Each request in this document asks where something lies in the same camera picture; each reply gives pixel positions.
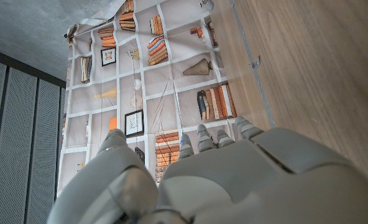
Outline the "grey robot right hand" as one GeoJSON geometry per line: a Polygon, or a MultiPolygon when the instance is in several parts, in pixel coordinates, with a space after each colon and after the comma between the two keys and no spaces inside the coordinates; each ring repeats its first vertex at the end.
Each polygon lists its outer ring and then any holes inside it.
{"type": "Polygon", "coordinates": [[[200,7],[205,7],[209,11],[212,11],[214,8],[213,0],[199,0],[199,2],[200,2],[200,7]]]}

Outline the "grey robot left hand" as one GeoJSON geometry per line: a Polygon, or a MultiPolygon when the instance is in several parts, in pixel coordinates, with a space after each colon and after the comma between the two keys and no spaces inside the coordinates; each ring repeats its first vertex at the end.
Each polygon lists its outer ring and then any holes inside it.
{"type": "Polygon", "coordinates": [[[368,178],[332,149],[236,118],[242,139],[198,126],[156,182],[121,130],[57,198],[49,223],[368,223],[368,178]]]}

